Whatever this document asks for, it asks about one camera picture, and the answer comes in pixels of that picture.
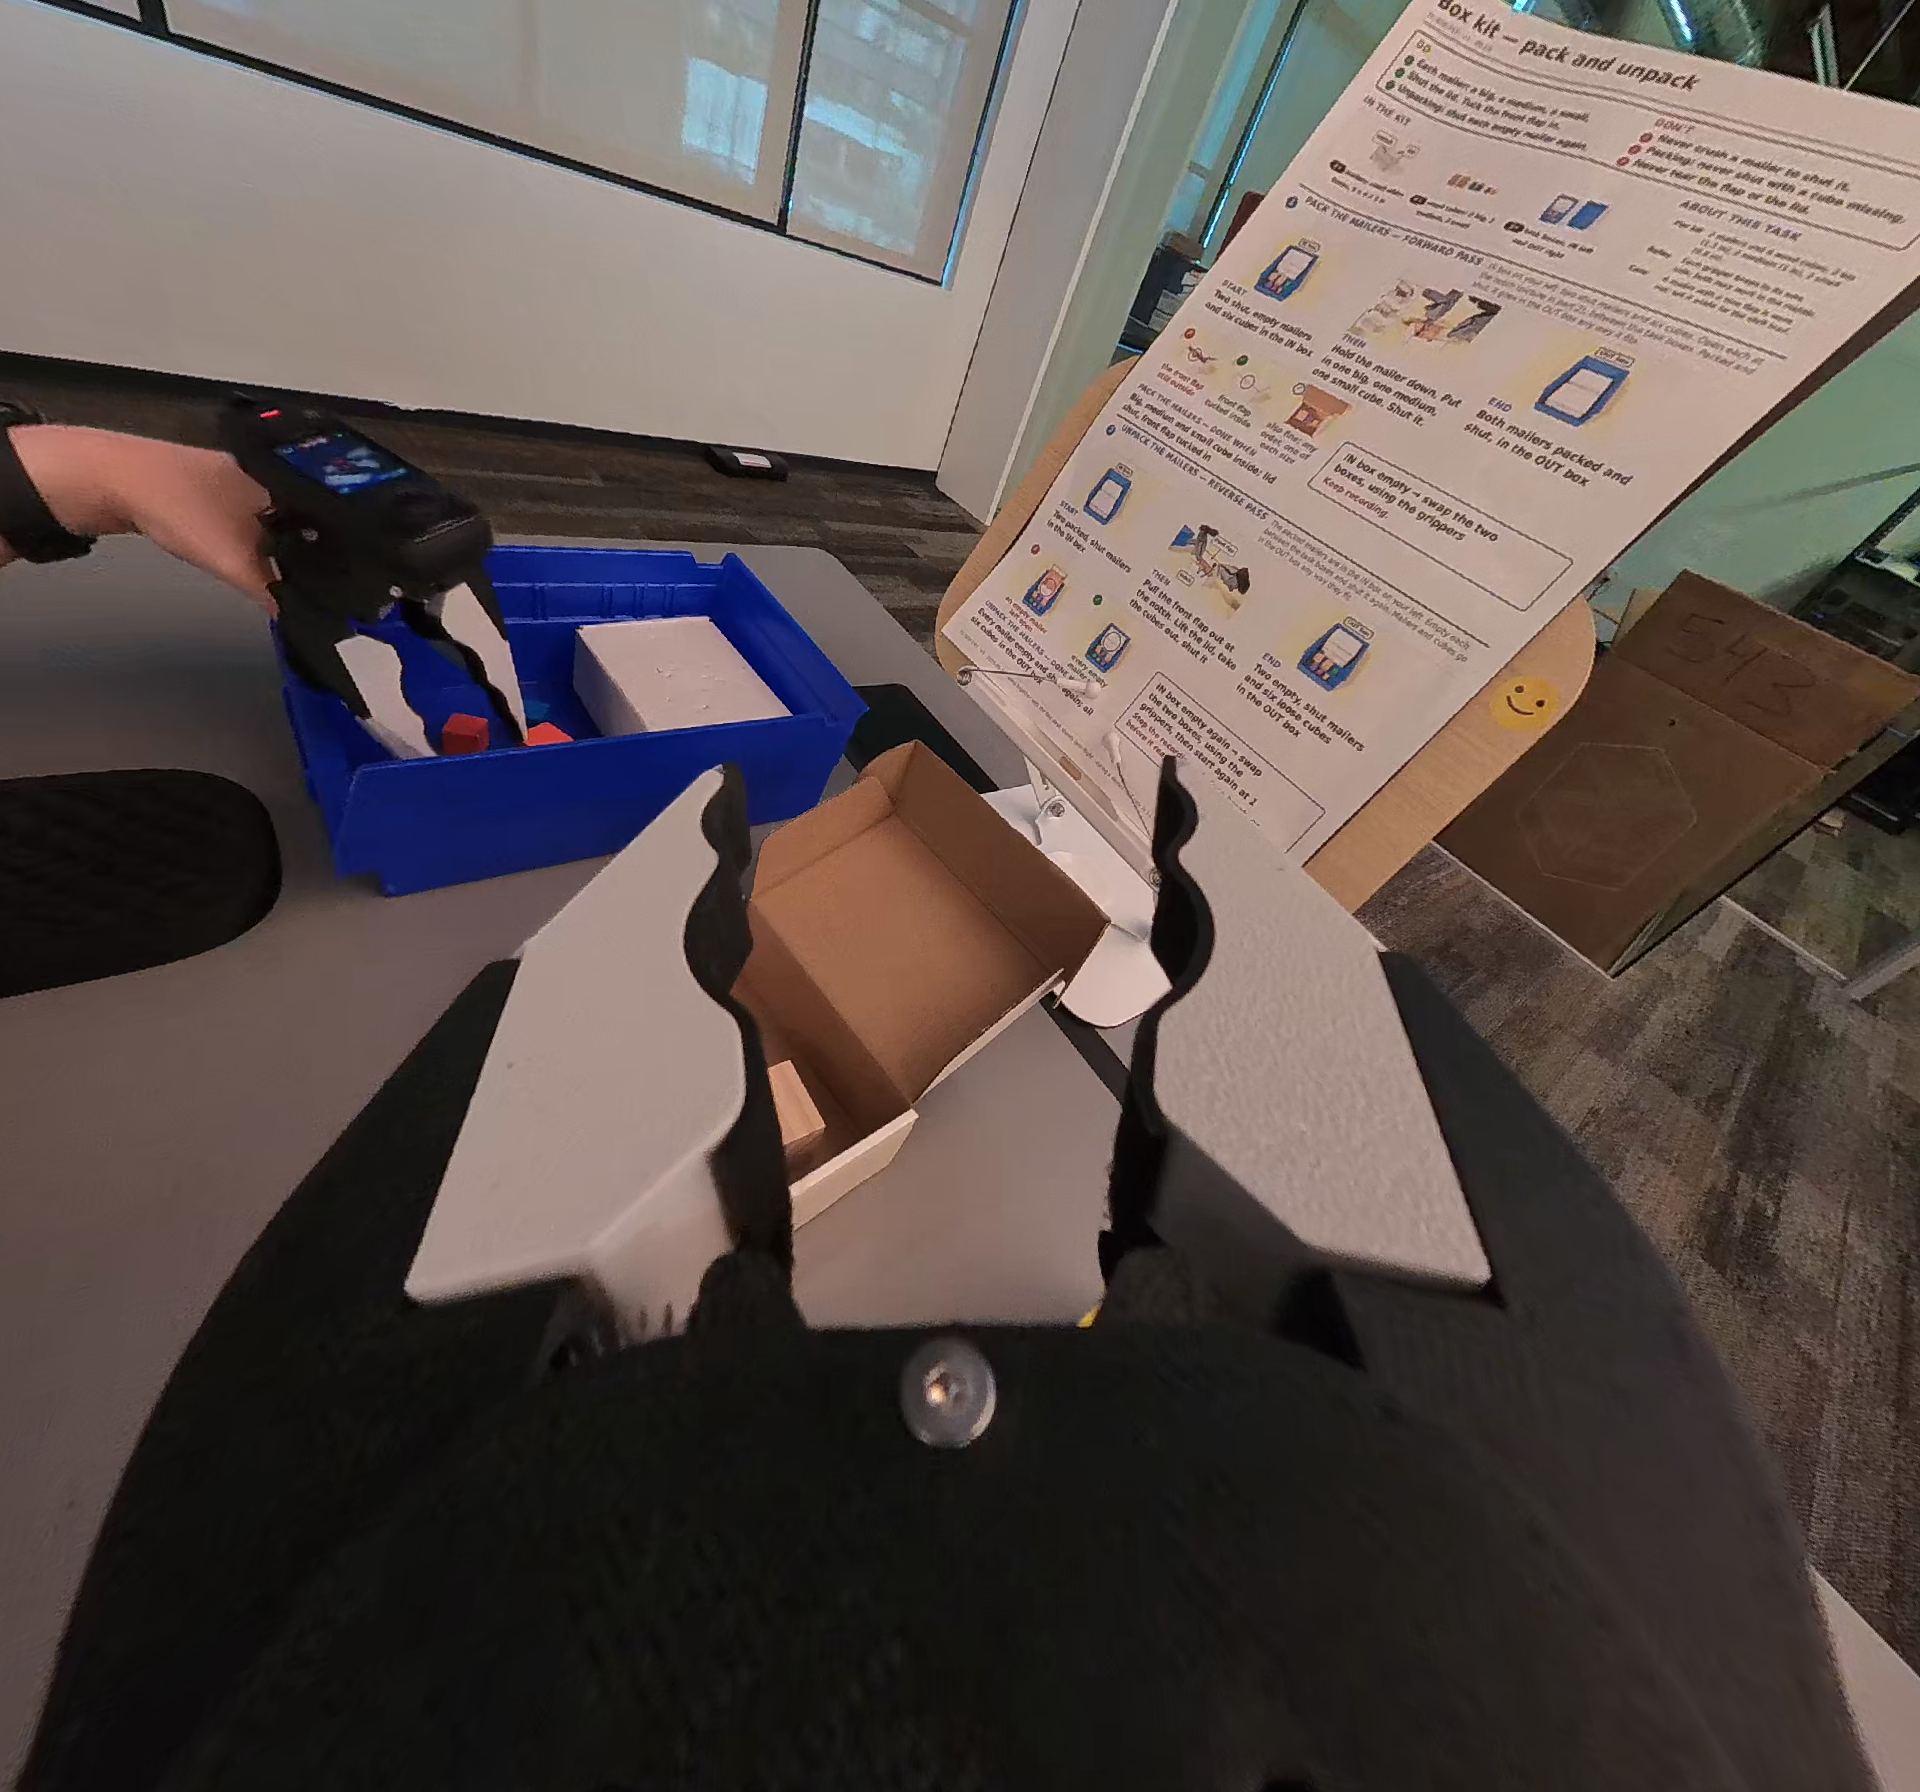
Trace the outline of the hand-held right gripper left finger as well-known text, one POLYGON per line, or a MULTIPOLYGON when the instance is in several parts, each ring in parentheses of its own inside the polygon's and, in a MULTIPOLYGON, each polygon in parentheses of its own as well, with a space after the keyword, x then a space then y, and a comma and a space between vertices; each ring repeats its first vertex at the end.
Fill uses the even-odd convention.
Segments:
POLYGON ((795 1221, 756 1017, 738 768, 689 783, 527 937, 405 1294, 574 1284, 619 1333, 689 1321, 748 1252, 791 1284, 795 1221))

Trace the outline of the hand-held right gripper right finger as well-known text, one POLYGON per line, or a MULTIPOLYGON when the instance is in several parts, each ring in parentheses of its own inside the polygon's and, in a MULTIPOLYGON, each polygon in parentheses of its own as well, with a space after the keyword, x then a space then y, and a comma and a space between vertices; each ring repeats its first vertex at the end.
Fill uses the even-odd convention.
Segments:
POLYGON ((1168 987, 1133 1038, 1103 1305, 1136 1275, 1258 1326, 1338 1275, 1486 1294, 1378 941, 1183 756, 1157 775, 1149 860, 1168 987))

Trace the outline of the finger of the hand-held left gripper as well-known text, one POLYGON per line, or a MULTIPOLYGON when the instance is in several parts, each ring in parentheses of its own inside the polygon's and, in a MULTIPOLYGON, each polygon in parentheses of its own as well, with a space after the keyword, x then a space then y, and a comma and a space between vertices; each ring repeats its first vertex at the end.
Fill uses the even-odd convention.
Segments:
POLYGON ((527 706, 504 615, 491 575, 463 575, 434 593, 434 641, 445 645, 483 688, 510 745, 527 736, 527 706))
POLYGON ((331 654, 339 693, 366 732, 394 758, 434 758, 439 747, 405 695, 397 650, 345 619, 331 654))

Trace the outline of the blue plastic bin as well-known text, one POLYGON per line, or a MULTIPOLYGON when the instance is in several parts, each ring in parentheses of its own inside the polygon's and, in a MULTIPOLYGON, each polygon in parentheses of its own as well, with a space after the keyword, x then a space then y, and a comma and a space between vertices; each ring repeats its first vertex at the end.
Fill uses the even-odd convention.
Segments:
POLYGON ((573 740, 397 758, 279 658, 285 706, 337 874, 405 896, 629 844, 718 762, 745 775, 748 822, 823 804, 865 700, 756 572, 727 554, 498 545, 494 588, 527 700, 573 740), (713 619, 784 705, 784 719, 609 736, 574 695, 574 633, 629 619, 713 619))

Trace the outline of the white cardboard box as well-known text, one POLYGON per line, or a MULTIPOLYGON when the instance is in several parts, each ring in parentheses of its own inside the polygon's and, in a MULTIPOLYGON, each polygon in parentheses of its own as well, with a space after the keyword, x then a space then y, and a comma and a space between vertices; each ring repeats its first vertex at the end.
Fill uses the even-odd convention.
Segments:
POLYGON ((573 688, 601 736, 781 721, 791 714, 706 615, 580 628, 573 688))
POLYGON ((912 740, 762 840, 748 931, 733 1000, 823 1113, 789 1155, 807 1226, 892 1165, 935 1085, 1074 985, 1109 915, 912 740))

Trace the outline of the pale wooden cube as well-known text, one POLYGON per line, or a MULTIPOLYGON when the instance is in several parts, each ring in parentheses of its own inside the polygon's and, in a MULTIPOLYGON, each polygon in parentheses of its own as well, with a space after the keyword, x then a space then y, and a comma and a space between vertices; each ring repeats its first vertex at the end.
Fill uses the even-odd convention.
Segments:
POLYGON ((765 1064, 765 1085, 778 1110, 781 1170, 801 1180, 827 1155, 829 1122, 791 1058, 765 1064))

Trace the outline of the person's left hand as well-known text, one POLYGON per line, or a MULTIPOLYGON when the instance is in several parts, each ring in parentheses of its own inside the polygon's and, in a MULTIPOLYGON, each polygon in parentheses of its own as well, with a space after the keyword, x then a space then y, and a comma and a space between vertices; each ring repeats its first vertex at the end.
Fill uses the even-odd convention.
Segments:
POLYGON ((208 445, 89 431, 89 531, 139 536, 222 580, 263 613, 275 608, 265 555, 269 494, 241 461, 208 445))

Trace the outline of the white metal plate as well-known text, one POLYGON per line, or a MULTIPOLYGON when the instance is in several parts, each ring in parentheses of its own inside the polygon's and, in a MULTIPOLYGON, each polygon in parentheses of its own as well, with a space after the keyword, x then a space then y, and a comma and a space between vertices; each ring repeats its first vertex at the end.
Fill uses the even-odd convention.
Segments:
POLYGON ((1139 1020, 1168 992, 1168 974, 1149 945, 1152 886, 1047 785, 990 789, 983 804, 1106 915, 1106 931, 1066 985, 1060 1008, 1093 1030, 1139 1020))

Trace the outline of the black wristband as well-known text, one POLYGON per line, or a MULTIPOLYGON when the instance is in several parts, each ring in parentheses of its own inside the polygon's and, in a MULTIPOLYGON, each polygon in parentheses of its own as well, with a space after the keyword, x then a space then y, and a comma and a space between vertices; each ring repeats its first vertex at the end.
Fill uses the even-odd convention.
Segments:
POLYGON ((31 422, 41 422, 41 411, 4 400, 4 550, 25 563, 80 560, 95 538, 58 525, 14 448, 14 431, 31 422))

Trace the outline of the black cushion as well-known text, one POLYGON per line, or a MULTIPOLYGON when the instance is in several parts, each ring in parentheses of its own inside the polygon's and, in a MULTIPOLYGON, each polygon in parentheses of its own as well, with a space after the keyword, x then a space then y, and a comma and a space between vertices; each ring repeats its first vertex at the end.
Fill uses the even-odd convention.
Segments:
POLYGON ((4 995, 195 960, 279 887, 275 822, 225 775, 4 779, 4 995))

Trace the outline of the brown cardboard carton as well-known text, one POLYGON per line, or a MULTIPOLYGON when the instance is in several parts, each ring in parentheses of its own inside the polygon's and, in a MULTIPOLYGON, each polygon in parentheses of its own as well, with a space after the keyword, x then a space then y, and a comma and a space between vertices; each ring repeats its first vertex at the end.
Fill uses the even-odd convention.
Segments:
POLYGON ((1679 572, 1436 844, 1617 976, 1918 721, 1918 673, 1679 572))

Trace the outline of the white instruction board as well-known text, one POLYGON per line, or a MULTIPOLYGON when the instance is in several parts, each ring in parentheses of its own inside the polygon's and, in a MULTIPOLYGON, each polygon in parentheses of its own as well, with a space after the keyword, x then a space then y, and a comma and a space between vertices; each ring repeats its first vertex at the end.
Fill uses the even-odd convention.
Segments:
POLYGON ((1410 0, 942 641, 1143 874, 1303 864, 1918 289, 1918 105, 1410 0))

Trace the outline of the large wall window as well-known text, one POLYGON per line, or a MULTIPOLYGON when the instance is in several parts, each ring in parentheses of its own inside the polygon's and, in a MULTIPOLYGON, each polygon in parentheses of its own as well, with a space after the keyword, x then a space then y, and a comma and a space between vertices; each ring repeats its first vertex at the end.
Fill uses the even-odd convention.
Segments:
POLYGON ((65 0, 947 280, 1023 0, 65 0))

